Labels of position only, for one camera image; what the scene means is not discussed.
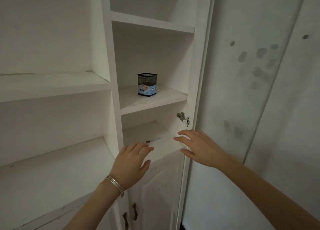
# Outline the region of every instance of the white shelf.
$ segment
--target white shelf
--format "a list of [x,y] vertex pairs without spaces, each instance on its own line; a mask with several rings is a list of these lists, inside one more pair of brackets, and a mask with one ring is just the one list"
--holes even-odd
[[195,28],[192,26],[180,25],[176,23],[156,20],[152,18],[144,18],[144,17],[139,17],[131,14],[118,13],[114,11],[111,12],[111,19],[112,21],[134,24],[134,25],[149,26],[149,27],[155,27],[160,29],[182,31],[187,33],[195,32]]
[[153,121],[124,130],[123,142],[124,145],[129,145],[150,141],[148,144],[150,147],[154,147],[154,150],[149,153],[146,160],[151,159],[151,162],[154,162],[184,147],[182,143],[174,140],[174,136],[158,122]]
[[0,75],[0,102],[111,89],[94,72]]
[[138,95],[138,85],[119,87],[120,113],[122,115],[162,105],[187,100],[187,95],[157,85],[157,94],[146,97]]
[[113,162],[101,137],[0,167],[1,229],[12,230],[93,192]]

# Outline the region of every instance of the person's left hand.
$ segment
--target person's left hand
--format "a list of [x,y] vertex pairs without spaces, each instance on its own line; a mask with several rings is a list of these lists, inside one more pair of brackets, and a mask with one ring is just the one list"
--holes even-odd
[[145,157],[154,149],[148,144],[139,142],[125,146],[116,157],[110,176],[113,177],[125,191],[142,179],[149,169],[151,160],[141,167]]

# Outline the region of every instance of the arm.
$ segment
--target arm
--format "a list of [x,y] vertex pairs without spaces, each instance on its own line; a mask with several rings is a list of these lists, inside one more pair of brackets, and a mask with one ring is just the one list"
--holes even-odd
[[[109,175],[120,184],[124,191],[129,189],[141,180],[149,169],[150,160],[147,160],[142,167],[141,165],[153,149],[145,143],[123,147],[116,157]],[[95,230],[119,195],[118,188],[111,181],[103,180],[63,230]]]
[[223,172],[257,206],[275,229],[320,229],[320,222],[316,218],[223,151],[205,133],[183,130],[178,134],[190,138],[174,138],[191,149],[191,152],[181,149],[182,153],[198,163]]

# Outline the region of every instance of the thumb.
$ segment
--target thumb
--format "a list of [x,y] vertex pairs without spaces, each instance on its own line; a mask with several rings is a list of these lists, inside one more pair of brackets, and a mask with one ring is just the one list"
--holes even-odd
[[185,148],[181,148],[180,152],[182,152],[184,155],[186,155],[188,158],[191,158],[192,160],[194,160],[194,158],[196,157],[194,152],[190,152],[188,149]]
[[140,173],[141,173],[141,178],[144,176],[144,174],[148,171],[149,166],[150,166],[151,160],[147,160],[146,162],[144,162],[143,166],[140,169]]

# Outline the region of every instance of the hand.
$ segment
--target hand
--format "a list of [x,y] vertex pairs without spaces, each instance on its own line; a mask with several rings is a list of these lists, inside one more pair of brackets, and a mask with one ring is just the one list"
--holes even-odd
[[186,137],[175,137],[174,140],[182,142],[188,146],[192,152],[182,148],[180,151],[192,160],[209,167],[221,169],[230,155],[223,151],[210,137],[202,131],[183,130],[178,132],[179,135]]
[[110,176],[114,178],[125,191],[142,179],[149,169],[151,160],[147,160],[141,167],[145,157],[154,149],[148,144],[139,142],[125,146],[116,157]]

